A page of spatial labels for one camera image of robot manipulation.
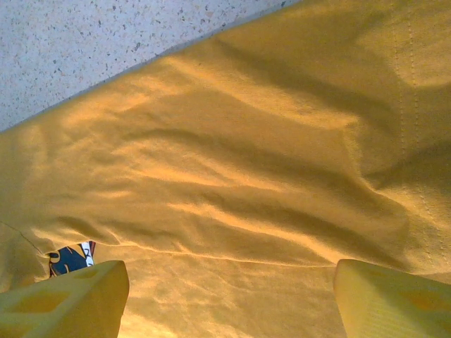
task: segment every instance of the yellow fabric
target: yellow fabric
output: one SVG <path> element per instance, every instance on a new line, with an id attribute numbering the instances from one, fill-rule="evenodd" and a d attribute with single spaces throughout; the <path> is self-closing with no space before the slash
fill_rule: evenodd
<path id="1" fill-rule="evenodd" d="M 339 259 L 451 282 L 450 22 L 305 1 L 0 134 L 0 288 L 91 239 L 120 337 L 344 337 Z"/>

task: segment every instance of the speckled floor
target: speckled floor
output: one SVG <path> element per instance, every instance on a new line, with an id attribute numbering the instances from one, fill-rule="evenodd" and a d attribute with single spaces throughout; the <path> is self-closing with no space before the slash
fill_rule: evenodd
<path id="1" fill-rule="evenodd" d="M 133 66 L 297 0 L 0 2 L 0 130 Z"/>

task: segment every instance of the floor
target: floor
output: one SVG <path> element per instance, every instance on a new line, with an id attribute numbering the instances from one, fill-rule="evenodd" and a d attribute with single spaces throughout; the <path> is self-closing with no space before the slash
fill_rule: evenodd
<path id="1" fill-rule="evenodd" d="M 298 0 L 2 0 L 0 131 L 110 77 Z"/>

